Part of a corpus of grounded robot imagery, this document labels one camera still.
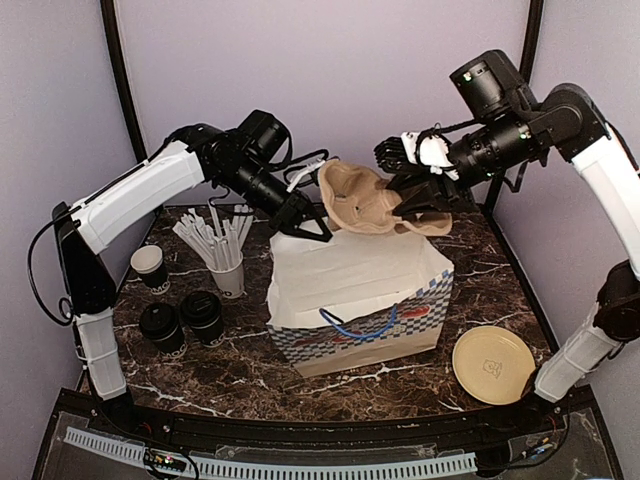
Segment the lavender wall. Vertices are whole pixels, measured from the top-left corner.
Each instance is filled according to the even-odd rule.
[[[179,126],[231,128],[260,108],[290,127],[296,152],[327,147],[368,164],[390,135],[468,119],[448,75],[490,48],[517,62],[527,10],[525,0],[119,2],[150,147]]]
[[[637,2],[546,2],[532,86],[538,98],[561,82],[581,85],[640,155],[640,10]],[[604,211],[572,167],[552,154],[504,191],[497,218],[560,341],[584,320],[609,269],[625,259]],[[640,350],[630,345],[590,381],[626,478],[640,478]]]
[[[79,374],[72,334],[38,310],[27,246],[58,202],[73,202],[130,168],[99,2],[0,2],[0,445],[2,478],[30,478],[61,386]],[[117,278],[144,225],[108,255]],[[63,292],[51,234],[35,270],[47,303]]]

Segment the marble table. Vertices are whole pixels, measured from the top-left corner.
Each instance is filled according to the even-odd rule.
[[[208,218],[205,207],[198,213]],[[245,244],[246,294],[223,300],[225,337],[202,347],[185,328],[188,349],[163,360],[142,337],[138,318],[153,301],[173,305],[196,289],[216,291],[197,255],[171,230],[186,208],[165,209],[148,244],[162,247],[171,288],[160,296],[130,272],[115,308],[115,333],[122,367],[139,405],[236,419],[362,421],[411,418],[486,408],[457,383],[451,353],[456,340],[478,325],[498,325],[519,335],[536,364],[549,345],[514,271],[484,217],[454,217],[450,235],[432,243],[455,264],[455,282],[437,348],[350,371],[302,378],[267,333],[266,293],[271,277],[265,220],[254,223]]]

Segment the blue checkered pattern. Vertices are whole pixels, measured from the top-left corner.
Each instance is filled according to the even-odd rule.
[[[427,290],[420,289],[412,297],[400,302],[394,326],[377,338],[358,340],[345,337],[331,326],[303,329],[274,328],[268,325],[269,334],[276,347],[285,354],[292,364],[296,364],[332,355],[340,350],[365,343],[380,343],[392,338],[439,329],[447,313],[452,286],[453,272],[445,270],[431,280]],[[365,317],[356,318],[345,324],[345,328],[354,333],[376,332],[384,328],[390,315],[391,308],[387,308]]]

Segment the paper cup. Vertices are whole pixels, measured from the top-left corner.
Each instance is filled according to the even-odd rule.
[[[214,270],[207,265],[218,289],[225,298],[238,298],[244,293],[244,266],[243,256],[240,253],[240,262],[228,270]]]
[[[162,249],[156,245],[139,248],[131,256],[131,266],[154,295],[161,295],[171,286]]]

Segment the black frame pole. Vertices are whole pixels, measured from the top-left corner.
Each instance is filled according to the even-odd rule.
[[[531,81],[531,72],[533,71],[533,63],[536,58],[536,50],[538,48],[538,37],[540,36],[540,25],[542,24],[542,11],[544,9],[544,0],[531,0],[529,4],[529,18],[527,19],[527,29],[524,35],[524,44],[522,46],[522,58],[520,59],[520,73],[527,83]],[[504,173],[499,173],[489,186],[487,198],[484,201],[484,208],[490,214],[498,203],[498,197],[504,180]]]
[[[144,146],[144,140],[142,139],[142,131],[140,130],[140,123],[138,122],[138,116],[136,115],[136,109],[133,104],[133,96],[131,95],[129,78],[127,77],[127,69],[125,68],[114,0],[101,0],[100,6],[102,9],[104,33],[109,49],[109,58],[111,59],[111,68],[116,81],[118,97],[120,98],[120,107],[122,108],[122,114],[124,115],[124,121],[127,125],[127,131],[129,132],[129,140],[131,141],[136,160],[142,162],[147,158],[147,150]]]

